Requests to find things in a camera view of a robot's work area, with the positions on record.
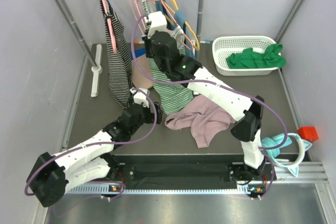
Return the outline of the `yellow hanger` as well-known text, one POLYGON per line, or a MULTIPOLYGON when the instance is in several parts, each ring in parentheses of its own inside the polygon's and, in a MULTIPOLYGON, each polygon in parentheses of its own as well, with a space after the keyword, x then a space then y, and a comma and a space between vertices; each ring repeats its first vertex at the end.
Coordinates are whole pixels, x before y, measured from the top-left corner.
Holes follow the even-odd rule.
MULTIPOLYGON (((155 3, 160 3, 160 0, 152 0, 155 3)), ((193 30, 193 28, 191 27, 191 25, 189 24, 189 22, 187 21, 187 18, 185 17, 185 15, 183 14, 182 10, 179 8, 176 0, 164 0, 166 5, 168 6, 168 8, 170 9, 171 13, 174 15, 176 21, 179 23, 180 25, 180 29, 183 32, 184 35, 184 39, 183 40, 179 40, 179 42, 186 48, 188 49, 183 43, 187 44, 189 47, 191 46, 191 44, 186 40, 186 36, 188 36, 190 38, 190 40, 193 42, 194 44, 194 48, 192 50, 188 49, 189 51, 199 51, 200 50, 200 42, 199 39, 197 38, 196 32, 193 30)), ((168 13, 166 12, 166 10, 164 9, 163 5, 161 4, 163 11, 162 13, 165 15, 167 21, 169 24, 171 24, 171 26, 173 28, 178 28, 176 25, 171 23, 171 19, 169 19, 168 17, 168 13)))

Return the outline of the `pink tank top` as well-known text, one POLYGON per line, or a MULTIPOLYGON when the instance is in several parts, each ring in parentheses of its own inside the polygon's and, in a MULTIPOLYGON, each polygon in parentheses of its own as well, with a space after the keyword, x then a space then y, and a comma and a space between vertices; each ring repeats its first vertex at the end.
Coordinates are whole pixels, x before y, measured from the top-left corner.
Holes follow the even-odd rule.
POLYGON ((198 95, 181 111, 167 116, 165 126, 170 130, 190 128, 197 147, 206 148, 217 133, 227 130, 235 122, 219 105, 198 95))

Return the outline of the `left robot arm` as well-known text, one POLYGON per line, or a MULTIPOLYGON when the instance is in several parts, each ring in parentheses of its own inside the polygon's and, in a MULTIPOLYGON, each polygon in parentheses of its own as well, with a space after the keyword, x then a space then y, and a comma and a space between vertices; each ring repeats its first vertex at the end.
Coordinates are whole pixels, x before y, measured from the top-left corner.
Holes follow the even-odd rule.
POLYGON ((161 122, 158 102, 151 107, 129 104, 120 117, 90 139, 57 154, 41 154, 26 180, 25 195, 35 196, 43 207, 50 207, 77 186, 96 179, 116 179, 119 163, 111 152, 133 144, 131 137, 143 124, 155 126, 161 122))

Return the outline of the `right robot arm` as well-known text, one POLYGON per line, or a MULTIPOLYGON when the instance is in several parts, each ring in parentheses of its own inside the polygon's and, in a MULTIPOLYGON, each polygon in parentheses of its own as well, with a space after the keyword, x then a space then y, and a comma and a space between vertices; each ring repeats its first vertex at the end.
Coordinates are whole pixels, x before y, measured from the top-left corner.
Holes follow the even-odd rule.
POLYGON ((246 97, 211 74, 199 61, 180 54, 177 42, 167 32, 157 31, 142 37, 146 57, 153 59, 158 69, 174 84, 195 91, 224 109, 235 120, 231 129, 241 142, 245 174, 252 180, 264 174, 266 158, 261 147, 263 98, 246 97))

